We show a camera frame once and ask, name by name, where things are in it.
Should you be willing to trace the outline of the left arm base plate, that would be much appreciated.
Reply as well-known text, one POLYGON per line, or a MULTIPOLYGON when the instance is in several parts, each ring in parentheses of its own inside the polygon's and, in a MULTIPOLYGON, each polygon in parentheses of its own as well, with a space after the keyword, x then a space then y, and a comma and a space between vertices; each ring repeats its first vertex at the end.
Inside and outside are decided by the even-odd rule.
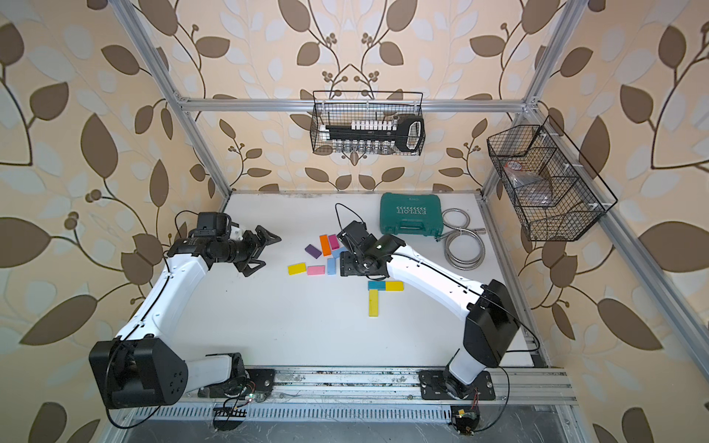
POLYGON ((198 397, 265 402, 273 392, 275 375, 272 368, 248 368, 226 382, 200 388, 198 397))

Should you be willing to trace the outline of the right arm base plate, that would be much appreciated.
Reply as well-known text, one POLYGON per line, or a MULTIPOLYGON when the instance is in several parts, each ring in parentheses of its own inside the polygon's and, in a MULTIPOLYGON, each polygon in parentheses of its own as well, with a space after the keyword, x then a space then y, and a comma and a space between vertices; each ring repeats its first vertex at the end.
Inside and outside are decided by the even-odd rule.
POLYGON ((496 399, 489 372, 480 372, 470 384, 454 378, 447 370, 420 370, 417 372, 421 397, 425 401, 467 401, 477 395, 480 401, 496 399))

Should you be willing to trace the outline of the small yellow block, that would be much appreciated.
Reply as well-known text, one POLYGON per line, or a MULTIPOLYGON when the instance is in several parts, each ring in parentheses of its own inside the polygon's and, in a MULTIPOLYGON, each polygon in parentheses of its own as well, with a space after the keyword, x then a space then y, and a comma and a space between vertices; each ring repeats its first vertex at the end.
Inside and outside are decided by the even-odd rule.
POLYGON ((404 291, 404 283, 397 281, 385 282, 385 290, 387 292, 402 292, 404 291))

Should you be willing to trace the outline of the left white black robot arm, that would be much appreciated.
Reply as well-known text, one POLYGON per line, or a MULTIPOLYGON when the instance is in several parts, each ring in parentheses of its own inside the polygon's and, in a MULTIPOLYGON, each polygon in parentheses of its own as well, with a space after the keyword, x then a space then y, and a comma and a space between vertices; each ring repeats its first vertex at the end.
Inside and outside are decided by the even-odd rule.
POLYGON ((265 267, 260 258, 265 247, 281 240, 261 225, 243 231, 223 212, 201 212, 196 228, 168 250, 157 284, 127 325, 90 351, 105 407, 168 406, 186 393, 212 386, 231 398, 254 393, 256 386, 240 354, 185 360, 172 344, 186 305, 213 265, 232 264, 249 277, 265 267))

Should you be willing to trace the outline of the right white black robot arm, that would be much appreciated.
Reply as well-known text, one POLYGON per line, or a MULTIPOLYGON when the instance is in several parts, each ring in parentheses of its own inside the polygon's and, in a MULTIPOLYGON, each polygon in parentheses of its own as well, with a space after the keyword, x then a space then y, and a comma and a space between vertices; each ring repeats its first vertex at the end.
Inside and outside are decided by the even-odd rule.
POLYGON ((450 310, 463 323, 459 350, 444 369, 447 389, 457 398, 488 368, 500 365, 521 321, 505 285, 482 284, 458 275, 420 255, 399 237, 376 238, 361 221, 337 234, 345 247, 341 275, 393 278, 413 286, 450 310))

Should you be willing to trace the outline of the long yellow block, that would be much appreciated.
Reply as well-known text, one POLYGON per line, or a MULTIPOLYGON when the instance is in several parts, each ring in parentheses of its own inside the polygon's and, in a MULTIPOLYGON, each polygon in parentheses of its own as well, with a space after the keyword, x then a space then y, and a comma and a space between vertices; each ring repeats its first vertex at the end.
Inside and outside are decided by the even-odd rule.
POLYGON ((380 295, 378 290, 369 290, 369 317, 380 315, 380 295))

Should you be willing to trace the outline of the teal block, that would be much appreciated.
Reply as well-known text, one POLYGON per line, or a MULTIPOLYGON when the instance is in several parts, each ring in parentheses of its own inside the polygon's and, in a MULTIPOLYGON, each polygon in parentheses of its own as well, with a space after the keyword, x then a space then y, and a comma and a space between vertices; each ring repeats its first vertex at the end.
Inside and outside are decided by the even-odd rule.
POLYGON ((386 282, 369 281, 367 283, 367 289, 369 289, 369 291, 386 291, 387 284, 386 282))

